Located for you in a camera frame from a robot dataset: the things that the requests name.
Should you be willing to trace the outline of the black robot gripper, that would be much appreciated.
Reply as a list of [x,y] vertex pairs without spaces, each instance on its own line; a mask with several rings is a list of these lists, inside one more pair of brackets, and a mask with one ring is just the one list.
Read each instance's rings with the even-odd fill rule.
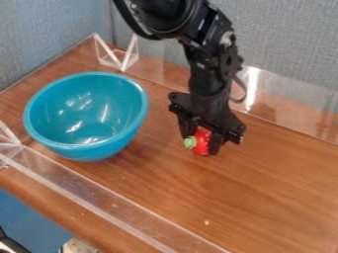
[[[220,90],[212,95],[199,94],[196,89],[211,82],[220,85]],[[176,114],[179,131],[183,138],[194,135],[198,127],[207,128],[212,133],[208,141],[208,154],[216,155],[226,141],[239,144],[246,131],[244,123],[234,115],[228,102],[243,103],[246,97],[235,99],[231,93],[232,83],[242,89],[246,84],[238,76],[222,79],[202,77],[188,78],[188,92],[168,94],[168,110]]]

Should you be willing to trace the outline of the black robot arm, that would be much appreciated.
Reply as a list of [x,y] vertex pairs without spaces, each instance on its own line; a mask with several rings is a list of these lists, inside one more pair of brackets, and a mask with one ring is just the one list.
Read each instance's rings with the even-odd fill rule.
[[230,104],[243,57],[238,53],[232,23],[208,0],[112,0],[137,36],[147,40],[175,39],[183,46],[190,65],[188,91],[168,94],[168,110],[176,114],[180,135],[192,138],[199,128],[210,131],[207,153],[222,145],[240,143],[244,123]]

